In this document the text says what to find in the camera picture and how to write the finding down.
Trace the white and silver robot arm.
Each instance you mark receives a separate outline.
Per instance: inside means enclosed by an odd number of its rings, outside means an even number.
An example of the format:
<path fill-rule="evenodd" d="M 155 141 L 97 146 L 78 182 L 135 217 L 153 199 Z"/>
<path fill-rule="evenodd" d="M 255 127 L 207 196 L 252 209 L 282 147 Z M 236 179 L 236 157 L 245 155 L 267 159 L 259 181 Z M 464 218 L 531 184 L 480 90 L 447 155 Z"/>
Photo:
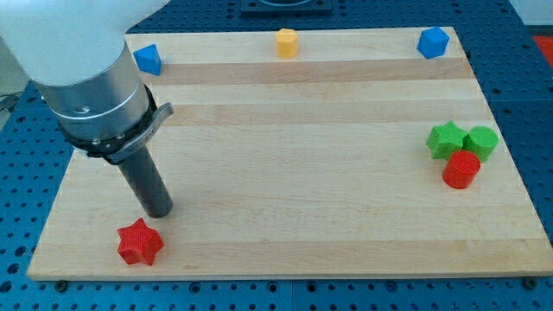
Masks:
<path fill-rule="evenodd" d="M 156 133 L 157 108 L 125 33 L 167 0 L 1 2 L 1 36 L 77 149 L 119 164 Z"/>

